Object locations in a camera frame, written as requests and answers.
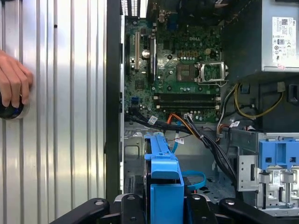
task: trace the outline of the pci slot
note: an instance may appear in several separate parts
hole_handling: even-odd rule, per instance
[[[135,33],[135,69],[139,70],[140,60],[140,32]]]

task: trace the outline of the finger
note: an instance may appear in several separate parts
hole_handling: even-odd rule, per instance
[[[14,72],[18,76],[19,80],[21,81],[22,103],[26,105],[29,102],[29,83],[28,83],[28,78],[21,71],[21,69],[17,65],[16,61],[11,61],[10,64],[11,64]]]
[[[11,67],[10,62],[8,60],[9,59],[7,58],[0,60],[0,67],[10,82],[12,94],[11,104],[14,108],[18,108],[20,105],[21,81],[15,73],[14,69]]]
[[[1,92],[2,104],[5,107],[8,107],[11,100],[10,82],[1,69],[0,69],[0,92]]]
[[[26,75],[27,79],[28,79],[28,84],[29,86],[32,85],[33,83],[33,74],[32,72],[27,69],[24,65],[22,65],[19,61],[16,61],[18,64],[18,67],[21,69],[21,71]]]

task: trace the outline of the power supply unit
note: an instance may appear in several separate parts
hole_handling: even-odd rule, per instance
[[[269,82],[299,73],[299,4],[239,1],[225,21],[223,56],[232,82]]]

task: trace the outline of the silver corrugated surface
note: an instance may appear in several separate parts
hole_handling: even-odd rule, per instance
[[[47,224],[104,197],[105,5],[0,6],[0,47],[34,73],[28,114],[0,120],[0,224]]]

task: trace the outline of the motherboard chip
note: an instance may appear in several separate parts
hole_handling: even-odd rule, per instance
[[[135,89],[143,90],[144,89],[144,80],[135,80]]]
[[[195,67],[193,64],[177,65],[177,81],[178,82],[194,82]]]
[[[146,28],[142,27],[142,28],[140,29],[140,33],[141,33],[141,34],[146,34]]]
[[[163,41],[163,49],[170,50],[170,41],[168,41],[168,40]]]

